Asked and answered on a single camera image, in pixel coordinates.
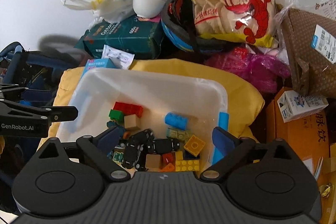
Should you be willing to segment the wooden cube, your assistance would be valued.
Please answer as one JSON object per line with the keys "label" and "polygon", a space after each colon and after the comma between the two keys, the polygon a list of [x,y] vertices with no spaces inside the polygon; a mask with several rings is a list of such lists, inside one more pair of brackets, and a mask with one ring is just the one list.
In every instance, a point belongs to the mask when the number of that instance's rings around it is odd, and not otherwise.
{"label": "wooden cube", "polygon": [[124,116],[124,128],[128,131],[140,130],[140,118],[135,114]]}
{"label": "wooden cube", "polygon": [[145,167],[147,169],[161,169],[162,168],[162,157],[156,154],[147,154]]}

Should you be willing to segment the blue hollow building block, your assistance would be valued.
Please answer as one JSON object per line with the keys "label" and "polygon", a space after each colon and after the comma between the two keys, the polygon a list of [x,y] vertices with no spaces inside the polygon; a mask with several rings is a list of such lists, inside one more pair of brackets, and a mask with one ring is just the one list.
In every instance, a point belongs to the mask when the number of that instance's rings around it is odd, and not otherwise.
{"label": "blue hollow building block", "polygon": [[167,113],[165,116],[165,124],[179,130],[186,130],[188,121],[187,117],[175,113]]}

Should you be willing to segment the dark teal toy vehicle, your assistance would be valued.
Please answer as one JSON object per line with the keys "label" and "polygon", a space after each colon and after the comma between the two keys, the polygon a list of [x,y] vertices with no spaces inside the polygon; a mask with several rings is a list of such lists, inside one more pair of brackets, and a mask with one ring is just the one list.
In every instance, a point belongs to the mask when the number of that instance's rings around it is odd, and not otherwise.
{"label": "dark teal toy vehicle", "polygon": [[116,133],[118,133],[119,137],[122,137],[123,134],[126,132],[126,129],[119,125],[116,121],[108,121],[106,123],[108,129],[113,129]]}

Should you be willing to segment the black toy car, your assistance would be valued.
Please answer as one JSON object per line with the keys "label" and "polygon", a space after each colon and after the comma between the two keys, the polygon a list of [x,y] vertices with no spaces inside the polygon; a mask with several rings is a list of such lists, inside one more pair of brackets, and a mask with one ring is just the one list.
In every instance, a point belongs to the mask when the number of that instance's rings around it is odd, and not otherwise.
{"label": "black toy car", "polygon": [[154,139],[147,144],[149,154],[163,155],[180,150],[180,142],[175,138]]}
{"label": "black toy car", "polygon": [[122,167],[132,169],[136,166],[143,146],[154,139],[152,129],[148,128],[131,135],[123,152]]}

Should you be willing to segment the orange cardboard box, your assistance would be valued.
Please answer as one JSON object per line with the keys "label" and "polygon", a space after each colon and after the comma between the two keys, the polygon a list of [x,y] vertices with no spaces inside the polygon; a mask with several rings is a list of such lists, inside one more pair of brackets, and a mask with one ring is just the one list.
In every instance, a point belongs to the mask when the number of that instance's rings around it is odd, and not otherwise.
{"label": "orange cardboard box", "polygon": [[287,123],[283,122],[277,100],[288,88],[282,88],[266,107],[266,140],[284,139],[308,170],[317,178],[322,194],[320,223],[335,223],[335,143],[330,142],[324,110]]}

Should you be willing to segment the red building block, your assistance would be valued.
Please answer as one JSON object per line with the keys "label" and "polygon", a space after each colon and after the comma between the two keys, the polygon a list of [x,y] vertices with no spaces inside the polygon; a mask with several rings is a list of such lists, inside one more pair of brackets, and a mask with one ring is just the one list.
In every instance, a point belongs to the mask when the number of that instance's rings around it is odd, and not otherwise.
{"label": "red building block", "polygon": [[113,110],[121,111],[124,116],[136,115],[138,118],[141,118],[143,114],[143,107],[141,105],[125,102],[115,102]]}

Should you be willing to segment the blue tissue box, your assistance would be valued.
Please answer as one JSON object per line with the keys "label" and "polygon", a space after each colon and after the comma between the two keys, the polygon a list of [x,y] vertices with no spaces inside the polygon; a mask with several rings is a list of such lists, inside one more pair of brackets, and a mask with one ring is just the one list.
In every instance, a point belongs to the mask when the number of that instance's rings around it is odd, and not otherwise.
{"label": "blue tissue box", "polygon": [[89,59],[84,67],[84,70],[81,74],[83,77],[88,71],[95,69],[95,68],[112,68],[118,69],[118,67],[112,62],[110,58],[104,59]]}

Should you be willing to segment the white carton box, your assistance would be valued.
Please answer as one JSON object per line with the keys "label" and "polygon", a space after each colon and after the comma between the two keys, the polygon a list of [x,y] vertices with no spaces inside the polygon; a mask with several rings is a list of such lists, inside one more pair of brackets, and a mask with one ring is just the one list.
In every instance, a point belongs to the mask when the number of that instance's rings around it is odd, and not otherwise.
{"label": "white carton box", "polygon": [[277,100],[283,122],[287,123],[321,112],[328,106],[324,96],[302,96],[299,93],[284,91]]}

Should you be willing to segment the white plastic bin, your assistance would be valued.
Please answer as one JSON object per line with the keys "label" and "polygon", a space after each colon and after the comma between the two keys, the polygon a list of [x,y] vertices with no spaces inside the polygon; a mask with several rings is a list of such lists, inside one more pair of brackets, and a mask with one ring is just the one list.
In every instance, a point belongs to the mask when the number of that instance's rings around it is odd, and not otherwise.
{"label": "white plastic bin", "polygon": [[96,68],[80,79],[69,102],[78,109],[78,117],[62,122],[56,136],[62,141],[97,136],[106,130],[115,102],[141,105],[141,128],[151,128],[157,138],[166,136],[167,113],[187,117],[190,133],[206,142],[200,170],[211,165],[212,131],[218,125],[220,112],[228,110],[227,92],[220,83],[163,73]]}

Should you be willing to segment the yellow building block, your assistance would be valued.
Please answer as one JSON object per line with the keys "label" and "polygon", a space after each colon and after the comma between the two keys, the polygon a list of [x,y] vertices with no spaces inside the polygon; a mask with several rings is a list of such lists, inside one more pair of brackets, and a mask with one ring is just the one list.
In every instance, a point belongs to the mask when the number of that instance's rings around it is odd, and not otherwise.
{"label": "yellow building block", "polygon": [[205,146],[205,141],[195,135],[192,135],[190,139],[185,143],[183,148],[194,157],[197,157]]}

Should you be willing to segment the magenta plastic bag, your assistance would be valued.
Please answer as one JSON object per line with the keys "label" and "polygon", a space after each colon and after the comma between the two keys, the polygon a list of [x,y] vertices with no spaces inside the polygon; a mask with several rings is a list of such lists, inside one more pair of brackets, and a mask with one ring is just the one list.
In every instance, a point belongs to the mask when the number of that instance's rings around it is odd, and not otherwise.
{"label": "magenta plastic bag", "polygon": [[275,93],[280,79],[290,77],[288,65],[276,57],[251,53],[243,47],[215,53],[205,61],[205,65],[239,76],[262,94]]}

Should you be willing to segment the dark green package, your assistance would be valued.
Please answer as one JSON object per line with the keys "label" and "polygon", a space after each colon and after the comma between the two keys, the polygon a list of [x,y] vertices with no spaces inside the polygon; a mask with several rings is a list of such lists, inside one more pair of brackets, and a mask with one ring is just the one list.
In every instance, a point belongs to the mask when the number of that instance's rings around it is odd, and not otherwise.
{"label": "dark green package", "polygon": [[105,20],[96,24],[76,43],[75,48],[99,59],[108,45],[124,52],[133,53],[138,60],[155,59],[161,51],[164,33],[161,22],[141,21],[131,16],[118,23]]}

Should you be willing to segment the white plastic bag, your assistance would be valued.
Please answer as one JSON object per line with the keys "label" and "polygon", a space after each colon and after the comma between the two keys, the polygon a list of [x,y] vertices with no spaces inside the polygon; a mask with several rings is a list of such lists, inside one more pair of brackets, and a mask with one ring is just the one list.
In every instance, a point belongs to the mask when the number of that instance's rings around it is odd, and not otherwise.
{"label": "white plastic bag", "polygon": [[118,23],[134,15],[133,0],[62,0],[62,4],[70,10],[91,11],[93,21],[89,29],[102,21]]}

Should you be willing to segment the white bowl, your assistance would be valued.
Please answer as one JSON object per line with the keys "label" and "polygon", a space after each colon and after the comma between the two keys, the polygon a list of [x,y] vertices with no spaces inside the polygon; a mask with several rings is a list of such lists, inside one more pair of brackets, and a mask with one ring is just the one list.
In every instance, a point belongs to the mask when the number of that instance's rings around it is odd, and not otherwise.
{"label": "white bowl", "polygon": [[154,18],[163,9],[163,0],[133,0],[133,10],[142,18]]}

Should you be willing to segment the brown dotted bag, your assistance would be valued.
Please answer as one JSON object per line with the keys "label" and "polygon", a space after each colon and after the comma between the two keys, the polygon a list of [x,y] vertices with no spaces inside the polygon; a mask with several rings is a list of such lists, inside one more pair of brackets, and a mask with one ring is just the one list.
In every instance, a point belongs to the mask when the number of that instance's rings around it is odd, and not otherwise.
{"label": "brown dotted bag", "polygon": [[335,98],[335,64],[318,51],[315,29],[335,36],[335,21],[290,8],[280,24],[291,71],[293,89],[302,96]]}

